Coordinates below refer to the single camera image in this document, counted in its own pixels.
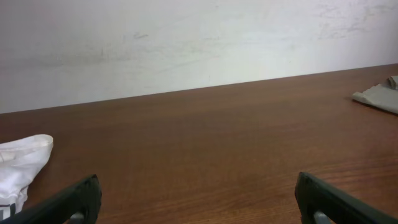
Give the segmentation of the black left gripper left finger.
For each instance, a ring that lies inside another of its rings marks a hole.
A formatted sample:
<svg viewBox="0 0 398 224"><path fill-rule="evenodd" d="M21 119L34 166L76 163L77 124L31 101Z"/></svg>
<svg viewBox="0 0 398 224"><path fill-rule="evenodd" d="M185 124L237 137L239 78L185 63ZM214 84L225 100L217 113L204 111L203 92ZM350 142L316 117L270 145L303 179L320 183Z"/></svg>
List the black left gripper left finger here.
<svg viewBox="0 0 398 224"><path fill-rule="evenodd" d="M1 224L95 224L101 197L97 176L89 175L47 200L2 220Z"/></svg>

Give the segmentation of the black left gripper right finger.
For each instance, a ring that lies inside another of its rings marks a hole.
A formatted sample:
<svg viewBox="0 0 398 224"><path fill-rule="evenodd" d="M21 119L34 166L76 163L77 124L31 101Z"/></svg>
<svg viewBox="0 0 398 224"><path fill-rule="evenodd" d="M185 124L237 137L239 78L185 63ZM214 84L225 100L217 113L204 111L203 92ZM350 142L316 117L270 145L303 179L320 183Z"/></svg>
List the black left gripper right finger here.
<svg viewBox="0 0 398 224"><path fill-rule="evenodd" d="M370 207L308 172L300 172L298 175L295 199L303 224L397 224L396 218Z"/></svg>

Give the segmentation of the khaki green shorts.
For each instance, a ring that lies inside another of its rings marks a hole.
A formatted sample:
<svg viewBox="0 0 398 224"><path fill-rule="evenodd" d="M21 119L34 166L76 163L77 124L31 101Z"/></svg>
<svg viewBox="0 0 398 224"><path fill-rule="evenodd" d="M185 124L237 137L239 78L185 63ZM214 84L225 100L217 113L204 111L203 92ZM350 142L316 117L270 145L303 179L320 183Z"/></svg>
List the khaki green shorts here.
<svg viewBox="0 0 398 224"><path fill-rule="evenodd" d="M384 83L363 92L353 93L352 99L397 114L397 76L390 76Z"/></svg>

